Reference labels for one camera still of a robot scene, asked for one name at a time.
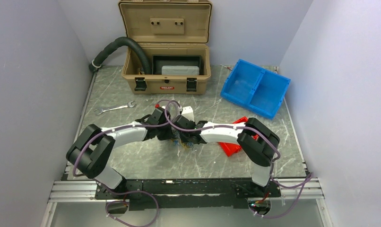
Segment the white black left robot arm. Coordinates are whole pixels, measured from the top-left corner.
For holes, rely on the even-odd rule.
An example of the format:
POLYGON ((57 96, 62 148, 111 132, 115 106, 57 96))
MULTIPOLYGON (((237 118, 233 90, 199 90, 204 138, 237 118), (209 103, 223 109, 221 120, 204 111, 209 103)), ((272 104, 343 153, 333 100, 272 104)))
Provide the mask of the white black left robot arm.
POLYGON ((90 124, 70 147, 66 159, 84 176, 107 187, 113 198, 121 198, 127 191, 127 179, 107 164, 112 150, 153 138, 170 140, 173 138, 167 121, 170 116, 169 111, 156 107, 152 114, 116 128, 102 129, 90 124))

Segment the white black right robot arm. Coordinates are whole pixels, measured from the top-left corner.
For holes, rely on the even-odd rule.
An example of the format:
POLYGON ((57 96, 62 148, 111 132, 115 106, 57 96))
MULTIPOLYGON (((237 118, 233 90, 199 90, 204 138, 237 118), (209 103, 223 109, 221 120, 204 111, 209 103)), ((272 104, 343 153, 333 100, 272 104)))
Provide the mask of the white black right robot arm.
POLYGON ((235 124, 218 124, 209 121, 195 123, 180 115, 171 126, 179 131, 185 142, 207 144, 222 142, 236 144, 253 163, 251 192, 264 195, 269 189, 274 155, 279 154, 280 138, 256 118, 235 124))

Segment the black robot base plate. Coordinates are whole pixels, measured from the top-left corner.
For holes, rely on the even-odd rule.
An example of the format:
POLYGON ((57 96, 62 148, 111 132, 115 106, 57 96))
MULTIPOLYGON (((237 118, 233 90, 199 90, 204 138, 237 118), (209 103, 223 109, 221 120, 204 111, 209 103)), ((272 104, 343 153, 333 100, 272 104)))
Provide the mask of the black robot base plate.
POLYGON ((275 183, 261 187, 251 178, 129 179, 126 192, 111 194, 100 184, 95 192, 96 200, 127 199, 130 211, 155 207, 246 209, 249 201, 280 196, 280 189, 275 183))

